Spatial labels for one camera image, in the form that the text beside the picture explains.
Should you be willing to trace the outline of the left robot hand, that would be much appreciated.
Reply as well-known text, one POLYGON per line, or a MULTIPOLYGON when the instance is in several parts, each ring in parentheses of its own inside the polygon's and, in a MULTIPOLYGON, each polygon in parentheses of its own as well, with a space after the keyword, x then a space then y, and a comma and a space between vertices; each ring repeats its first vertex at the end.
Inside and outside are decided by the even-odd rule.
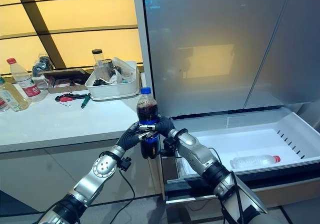
POLYGON ((127 151, 140 141, 151 138, 155 134, 155 131, 141 131, 139 122, 135 122, 121 135, 116 145, 127 151))

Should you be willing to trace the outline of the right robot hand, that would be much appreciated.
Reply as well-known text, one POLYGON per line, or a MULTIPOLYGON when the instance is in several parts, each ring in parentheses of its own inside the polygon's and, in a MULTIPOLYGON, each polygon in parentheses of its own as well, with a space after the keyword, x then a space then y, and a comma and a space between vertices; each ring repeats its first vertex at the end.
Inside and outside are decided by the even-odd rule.
POLYGON ((155 130, 164 137, 168 137, 171 130, 175 129, 170 118, 158 114, 158 121, 154 124, 155 130))

